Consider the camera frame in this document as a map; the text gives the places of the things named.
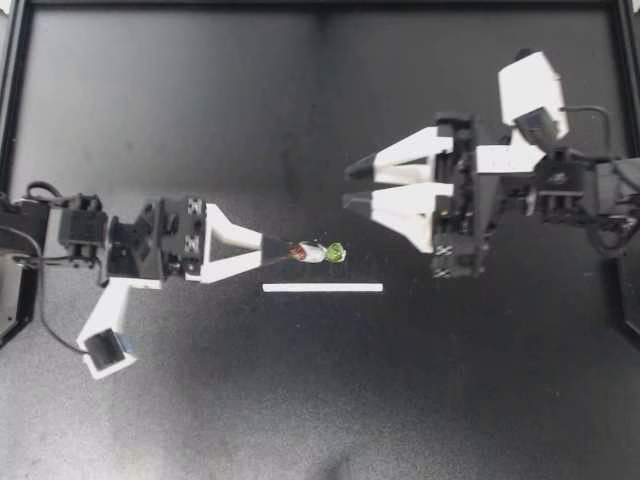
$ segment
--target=black tray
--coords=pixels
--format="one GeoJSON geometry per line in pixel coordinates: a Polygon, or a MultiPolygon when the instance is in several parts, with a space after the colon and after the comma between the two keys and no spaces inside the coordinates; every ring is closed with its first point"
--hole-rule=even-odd
{"type": "MultiPolygon", "coordinates": [[[[130,5],[16,3],[2,84],[5,186],[21,194],[25,181],[42,178],[65,193],[98,193],[106,210],[123,218],[135,215],[150,192],[195,191],[257,230],[289,238],[326,230],[320,238],[343,241],[349,261],[334,269],[274,266],[214,286],[175,281],[162,292],[136,292],[127,334],[140,360],[101,384],[41,329],[24,331],[0,354],[0,383],[7,385],[0,410],[16,439],[8,444],[5,476],[53,478],[59,472],[68,478],[91,471],[127,477],[140,465],[172,478],[208,477],[215,470],[235,478],[286,472],[290,478],[346,479],[344,463],[352,465],[354,479],[370,480],[634,476],[640,442],[629,412],[637,406],[640,356],[603,325],[608,312],[595,281],[598,259],[582,231],[504,218],[483,277],[436,283],[428,257],[339,204],[344,166],[408,129],[431,124],[437,109],[477,112],[498,123],[496,72],[525,47],[550,56],[566,82],[567,100],[610,108],[618,151],[626,140],[627,152],[637,153],[638,69],[626,2],[130,5]],[[236,10],[252,20],[217,15],[236,10]],[[291,46],[300,36],[276,32],[264,58],[253,60],[262,62],[259,68],[235,61],[233,42],[255,52],[256,44],[262,48],[260,34],[271,28],[253,11],[289,10],[313,14],[302,15],[312,17],[303,20],[312,25],[312,38],[300,29],[309,44],[291,46]],[[153,24],[152,35],[142,35],[146,43],[133,53],[118,52],[106,40],[130,27],[129,15],[137,15],[134,24],[153,24]],[[175,43],[166,30],[176,23],[181,35],[195,33],[171,50],[175,43]],[[204,48],[190,55],[192,45],[203,37],[223,42],[238,27],[233,42],[216,50],[224,57],[222,85],[208,83],[212,69],[202,64],[211,56],[204,48]],[[438,50],[432,42],[442,37],[450,44],[438,50]],[[329,58],[307,62],[315,46],[310,42],[326,38],[332,49],[321,53],[329,58]],[[158,39],[170,60],[154,56],[158,39]],[[588,52],[580,50],[583,44],[588,52]],[[397,50],[414,45],[417,51],[396,58],[397,50]],[[164,78],[148,74],[145,56],[167,68],[164,78]],[[317,65],[333,70],[313,70],[317,65]],[[125,71],[113,73],[114,67],[125,71]],[[260,78],[250,83],[244,67],[284,86],[242,98],[237,91],[265,88],[260,78]],[[289,82],[290,75],[274,73],[287,67],[291,75],[306,76],[289,82]],[[377,77],[360,85],[361,68],[377,77]],[[85,83],[72,81],[77,77],[67,70],[87,75],[80,78],[85,83]],[[288,113],[289,107],[269,103],[272,96],[286,100],[285,87],[306,88],[316,79],[335,81],[337,92],[305,96],[300,88],[292,93],[308,102],[304,115],[267,116],[288,113]],[[202,100],[196,88],[209,96],[202,100]],[[164,103],[162,96],[171,93],[173,101],[164,103]],[[228,117],[215,123],[224,135],[205,130],[210,136],[203,139],[198,122],[219,111],[212,98],[216,109],[218,98],[226,102],[220,108],[228,117]],[[161,108],[154,110],[154,102],[161,108]],[[96,109],[97,123],[68,118],[70,111],[86,113],[88,103],[104,109],[96,109]],[[242,112],[234,115],[236,105],[242,112]],[[170,122],[162,117],[168,108],[174,109],[170,122]],[[133,118],[123,118],[123,110],[133,118]],[[140,127],[140,110],[142,120],[159,125],[140,127]],[[253,147],[233,138],[240,120],[253,122],[253,147]],[[86,157],[70,146],[75,140],[84,142],[86,157]],[[250,158],[228,160],[229,143],[250,158]],[[215,162],[207,162],[210,157],[215,162]],[[300,158],[306,161],[297,163],[300,158]],[[277,178],[268,178],[270,168],[277,178]],[[229,178],[236,182],[231,193],[229,178]],[[114,193],[123,185],[136,198],[114,193]],[[382,281],[385,292],[259,293],[262,281],[327,278],[382,281]],[[47,408],[34,407],[41,398],[51,399],[47,408]],[[82,432],[76,435],[78,422],[82,432]],[[90,458],[87,437],[96,449],[90,458]],[[34,451],[42,462],[32,462],[34,451]],[[68,469],[56,470],[51,459],[68,469]]],[[[578,146],[597,149],[593,131],[588,118],[572,121],[578,146]]],[[[50,319],[68,339],[99,293],[88,273],[47,272],[50,319]]]]}

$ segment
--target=black table surface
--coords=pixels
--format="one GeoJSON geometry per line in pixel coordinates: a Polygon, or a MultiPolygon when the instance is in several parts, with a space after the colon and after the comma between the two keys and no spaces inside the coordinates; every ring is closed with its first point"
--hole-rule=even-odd
{"type": "MultiPolygon", "coordinates": [[[[190,10],[36,14],[13,197],[43,179],[132,218],[197,193],[344,265],[276,265],[136,291],[139,361],[100,382],[30,325],[0,350],[0,478],[622,479],[640,471],[640,352],[612,326],[580,231],[502,219],[487,273],[436,282],[429,258],[340,208],[348,163],[436,112],[500,125],[497,71],[543,49],[567,103],[614,116],[606,18],[556,10],[190,10]],[[379,281],[385,292],[261,293],[262,282],[379,281]]],[[[596,150],[596,119],[570,141],[596,150]]],[[[49,270],[74,338],[94,274],[49,270]]]]}

